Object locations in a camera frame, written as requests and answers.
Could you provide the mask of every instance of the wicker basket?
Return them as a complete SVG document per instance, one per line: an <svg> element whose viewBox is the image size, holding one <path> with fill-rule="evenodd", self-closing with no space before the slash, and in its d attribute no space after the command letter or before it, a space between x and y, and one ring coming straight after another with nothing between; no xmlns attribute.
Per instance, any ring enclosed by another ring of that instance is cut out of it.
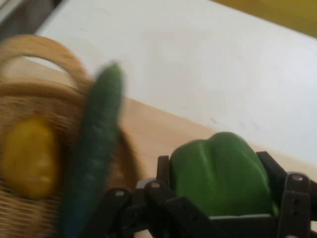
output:
<svg viewBox="0 0 317 238"><path fill-rule="evenodd" d="M74 81L75 88L45 79L6 79L1 76L9 60L20 56L42 58L62 67ZM79 130L90 85L78 59L53 40L21 35L3 42L0 45L0 159L6 129L30 115L48 118L63 138L64 145L70 149ZM122 132L113 161L105 187L133 190L140 173ZM26 199L14 193L0 177L0 237L34 238L45 231L54 231L58 206L58 193L48 199Z"/></svg>

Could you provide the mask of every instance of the white wall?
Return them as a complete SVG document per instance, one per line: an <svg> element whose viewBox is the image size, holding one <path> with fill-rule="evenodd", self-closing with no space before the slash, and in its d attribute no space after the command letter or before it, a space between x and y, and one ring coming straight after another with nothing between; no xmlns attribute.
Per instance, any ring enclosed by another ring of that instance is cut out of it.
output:
<svg viewBox="0 0 317 238"><path fill-rule="evenodd" d="M121 62L131 98L317 163L317 39L207 0L69 0L39 34L90 73Z"/></svg>

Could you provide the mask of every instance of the cucumber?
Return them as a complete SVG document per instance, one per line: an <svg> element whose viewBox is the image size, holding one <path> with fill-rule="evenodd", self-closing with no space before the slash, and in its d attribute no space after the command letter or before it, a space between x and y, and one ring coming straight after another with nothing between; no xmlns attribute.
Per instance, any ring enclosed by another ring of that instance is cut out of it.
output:
<svg viewBox="0 0 317 238"><path fill-rule="evenodd" d="M118 139L122 73L117 64L97 78L64 178L57 237L77 238L97 207Z"/></svg>

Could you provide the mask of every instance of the screw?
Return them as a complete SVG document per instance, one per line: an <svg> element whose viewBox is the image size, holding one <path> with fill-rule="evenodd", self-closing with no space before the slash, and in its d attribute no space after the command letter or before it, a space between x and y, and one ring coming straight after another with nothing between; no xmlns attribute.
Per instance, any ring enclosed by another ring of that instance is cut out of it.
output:
<svg viewBox="0 0 317 238"><path fill-rule="evenodd" d="M159 187L159 183L158 182L152 182L151 183L151 187L158 188Z"/></svg>
<svg viewBox="0 0 317 238"><path fill-rule="evenodd" d="M123 195L124 195L124 191L119 190L119 191L115 192L115 196L117 196L117 197L121 197Z"/></svg>
<svg viewBox="0 0 317 238"><path fill-rule="evenodd" d="M301 175L298 175L298 174L293 174L292 178L294 180L297 180L297 181L302 181L303 180L303 177Z"/></svg>

